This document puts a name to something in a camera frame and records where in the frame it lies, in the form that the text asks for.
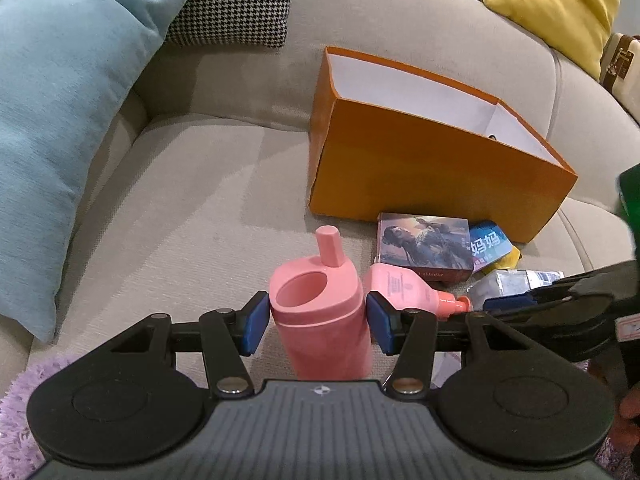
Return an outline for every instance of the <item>black circular disc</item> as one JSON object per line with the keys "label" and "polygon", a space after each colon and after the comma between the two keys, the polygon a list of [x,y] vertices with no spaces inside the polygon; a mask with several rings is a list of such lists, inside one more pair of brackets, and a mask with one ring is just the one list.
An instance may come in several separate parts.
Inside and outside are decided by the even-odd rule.
{"label": "black circular disc", "polygon": [[47,454],[79,465],[141,463],[180,444],[200,423],[201,390],[172,368],[131,354],[87,362],[62,370],[31,396],[28,423]]}
{"label": "black circular disc", "polygon": [[613,419],[610,392],[567,362],[496,352],[451,376],[438,414],[471,449],[511,464],[551,465],[595,452]]}

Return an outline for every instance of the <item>purple fluffy rug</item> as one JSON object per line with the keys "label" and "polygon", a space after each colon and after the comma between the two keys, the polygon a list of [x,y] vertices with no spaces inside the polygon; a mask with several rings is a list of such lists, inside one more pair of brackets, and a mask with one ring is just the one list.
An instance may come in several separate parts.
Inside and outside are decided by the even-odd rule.
{"label": "purple fluffy rug", "polygon": [[[58,356],[29,366],[0,400],[0,480],[25,480],[44,458],[27,426],[27,401],[32,391],[48,377],[71,364],[77,357]],[[639,480],[628,456],[615,451],[609,439],[596,461],[618,480]]]}

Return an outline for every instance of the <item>label sticker with red border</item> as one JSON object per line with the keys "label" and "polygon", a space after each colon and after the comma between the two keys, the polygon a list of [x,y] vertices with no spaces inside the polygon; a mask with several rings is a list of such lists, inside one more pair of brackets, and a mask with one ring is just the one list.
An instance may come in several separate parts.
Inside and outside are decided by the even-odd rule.
{"label": "label sticker with red border", "polygon": [[619,317],[616,320],[616,338],[620,343],[640,339],[640,314]]}

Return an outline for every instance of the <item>silver bolt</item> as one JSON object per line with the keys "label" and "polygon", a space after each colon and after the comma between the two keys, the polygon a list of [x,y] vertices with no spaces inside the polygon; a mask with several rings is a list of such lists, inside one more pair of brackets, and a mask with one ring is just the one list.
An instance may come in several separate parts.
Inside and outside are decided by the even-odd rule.
{"label": "silver bolt", "polygon": [[396,392],[405,395],[419,394],[424,390],[424,383],[413,377],[395,379],[392,386]]}
{"label": "silver bolt", "polygon": [[218,381],[216,387],[224,394],[237,395],[244,392],[249,383],[242,377],[225,377]]}

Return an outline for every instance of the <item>light blue pillow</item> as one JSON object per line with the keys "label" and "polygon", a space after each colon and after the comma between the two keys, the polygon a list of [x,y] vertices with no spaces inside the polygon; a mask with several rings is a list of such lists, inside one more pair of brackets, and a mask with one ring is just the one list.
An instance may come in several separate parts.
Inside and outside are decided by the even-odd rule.
{"label": "light blue pillow", "polygon": [[186,0],[0,0],[0,314],[49,342],[89,164]]}

